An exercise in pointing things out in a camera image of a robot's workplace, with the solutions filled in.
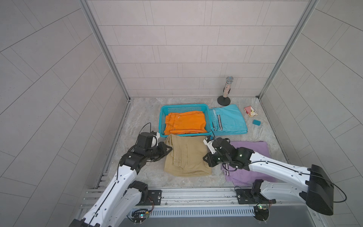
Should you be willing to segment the orange pants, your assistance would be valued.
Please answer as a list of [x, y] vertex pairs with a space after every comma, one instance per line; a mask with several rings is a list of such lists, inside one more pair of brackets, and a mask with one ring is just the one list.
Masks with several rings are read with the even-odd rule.
[[165, 117], [165, 135], [207, 133], [206, 118], [202, 111], [170, 113]]

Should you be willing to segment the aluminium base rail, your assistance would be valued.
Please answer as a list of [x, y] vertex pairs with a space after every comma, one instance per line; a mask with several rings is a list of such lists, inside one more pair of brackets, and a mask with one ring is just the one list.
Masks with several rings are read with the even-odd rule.
[[234, 187], [214, 188], [150, 188], [162, 190], [159, 206], [136, 206], [133, 210], [153, 209], [152, 218], [181, 218], [181, 217], [241, 217], [253, 216], [256, 205], [269, 207], [270, 205], [288, 206], [304, 205], [298, 198], [295, 189], [284, 183], [273, 183], [263, 191], [271, 192], [275, 198], [268, 204], [238, 204]]

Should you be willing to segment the right circuit board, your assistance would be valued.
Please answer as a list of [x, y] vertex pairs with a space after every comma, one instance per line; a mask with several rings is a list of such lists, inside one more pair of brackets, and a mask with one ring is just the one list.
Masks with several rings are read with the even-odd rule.
[[266, 206], [254, 206], [254, 218], [259, 222], [267, 222], [269, 218], [269, 208]]

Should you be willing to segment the khaki pants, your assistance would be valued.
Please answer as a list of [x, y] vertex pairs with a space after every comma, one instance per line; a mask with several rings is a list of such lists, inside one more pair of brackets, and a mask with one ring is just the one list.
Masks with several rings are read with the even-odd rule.
[[201, 177], [212, 174], [203, 158], [209, 152], [205, 136], [169, 135], [165, 141], [173, 150], [166, 156], [164, 171], [178, 177]]

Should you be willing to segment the left circuit board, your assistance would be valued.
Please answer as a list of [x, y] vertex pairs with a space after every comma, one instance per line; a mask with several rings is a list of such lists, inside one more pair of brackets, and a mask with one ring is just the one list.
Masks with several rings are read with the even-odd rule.
[[142, 224], [146, 219], [149, 218], [151, 212], [152, 212], [152, 210], [148, 210], [148, 209], [135, 210], [131, 213], [130, 220], [134, 224], [137, 224], [137, 223]]

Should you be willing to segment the circuit board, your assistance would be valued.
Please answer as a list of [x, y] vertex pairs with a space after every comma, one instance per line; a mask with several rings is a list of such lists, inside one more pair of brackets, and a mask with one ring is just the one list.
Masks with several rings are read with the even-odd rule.
[[152, 212], [152, 210], [148, 210], [148, 209], [135, 210], [131, 213], [130, 220], [134, 224], [137, 224], [137, 223], [142, 224], [146, 219], [149, 218], [151, 212]]
[[266, 206], [254, 206], [254, 218], [259, 222], [267, 222], [269, 218], [269, 208]]

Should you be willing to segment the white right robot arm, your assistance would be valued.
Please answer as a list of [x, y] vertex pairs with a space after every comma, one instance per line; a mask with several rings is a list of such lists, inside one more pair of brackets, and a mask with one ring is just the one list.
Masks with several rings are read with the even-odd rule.
[[209, 149], [203, 160], [210, 167], [220, 165], [226, 174], [238, 175], [234, 190], [239, 204], [252, 205], [256, 215], [277, 201], [303, 202], [320, 214], [334, 213], [334, 184], [322, 167], [296, 166], [274, 160], [266, 142], [230, 141], [208, 136]]

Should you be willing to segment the teal pants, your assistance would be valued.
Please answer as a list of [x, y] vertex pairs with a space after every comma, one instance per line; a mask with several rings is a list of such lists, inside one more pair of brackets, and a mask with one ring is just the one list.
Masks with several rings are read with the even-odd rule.
[[209, 110], [212, 121], [212, 131], [216, 136], [241, 135], [248, 128], [237, 105], [218, 107]]

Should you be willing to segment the small teal block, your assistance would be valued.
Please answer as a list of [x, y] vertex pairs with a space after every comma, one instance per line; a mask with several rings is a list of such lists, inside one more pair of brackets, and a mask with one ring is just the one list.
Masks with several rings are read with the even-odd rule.
[[258, 126], [260, 126], [260, 125], [261, 125], [261, 121], [258, 121], [258, 120], [253, 120], [253, 121], [252, 121], [252, 123], [253, 123], [254, 125], [258, 125]]

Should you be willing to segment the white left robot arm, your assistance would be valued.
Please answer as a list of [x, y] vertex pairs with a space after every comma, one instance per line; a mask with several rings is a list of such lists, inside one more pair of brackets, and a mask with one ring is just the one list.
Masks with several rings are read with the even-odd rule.
[[107, 188], [83, 216], [74, 219], [71, 227], [118, 227], [139, 203], [148, 199], [146, 183], [136, 181], [136, 176], [147, 162], [156, 162], [173, 150], [164, 142], [154, 146], [134, 145], [119, 162], [117, 171]]

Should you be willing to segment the bottle on black stand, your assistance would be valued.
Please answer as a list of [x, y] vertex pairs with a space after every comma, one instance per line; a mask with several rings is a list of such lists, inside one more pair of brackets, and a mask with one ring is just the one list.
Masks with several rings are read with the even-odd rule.
[[223, 90], [223, 94], [221, 96], [218, 97], [217, 102], [221, 105], [221, 106], [228, 106], [231, 103], [231, 99], [228, 97], [230, 90], [231, 90], [231, 85], [234, 81], [234, 78], [232, 76], [229, 76], [226, 78], [226, 83], [224, 86], [224, 90]]

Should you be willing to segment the small red box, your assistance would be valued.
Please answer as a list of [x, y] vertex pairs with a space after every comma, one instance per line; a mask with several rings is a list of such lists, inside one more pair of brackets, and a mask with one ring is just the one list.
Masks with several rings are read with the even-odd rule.
[[245, 107], [244, 110], [249, 117], [254, 117], [258, 115], [258, 113], [253, 109], [252, 106]]

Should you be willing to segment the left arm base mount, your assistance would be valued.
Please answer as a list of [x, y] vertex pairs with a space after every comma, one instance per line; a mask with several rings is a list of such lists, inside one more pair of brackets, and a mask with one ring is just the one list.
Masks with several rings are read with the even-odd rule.
[[137, 206], [159, 206], [162, 199], [162, 190], [149, 190], [145, 201], [141, 201]]

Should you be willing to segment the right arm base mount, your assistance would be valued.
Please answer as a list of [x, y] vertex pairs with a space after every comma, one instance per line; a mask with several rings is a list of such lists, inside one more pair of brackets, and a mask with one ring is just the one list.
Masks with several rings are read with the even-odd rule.
[[269, 200], [266, 199], [260, 192], [254, 191], [250, 188], [235, 187], [236, 197], [238, 204], [268, 204]]

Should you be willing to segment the teal plastic basket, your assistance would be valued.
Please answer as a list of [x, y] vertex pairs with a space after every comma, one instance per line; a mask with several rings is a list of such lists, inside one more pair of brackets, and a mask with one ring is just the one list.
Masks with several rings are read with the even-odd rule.
[[202, 136], [212, 134], [212, 121], [206, 104], [163, 106], [159, 117], [159, 132], [169, 135]]

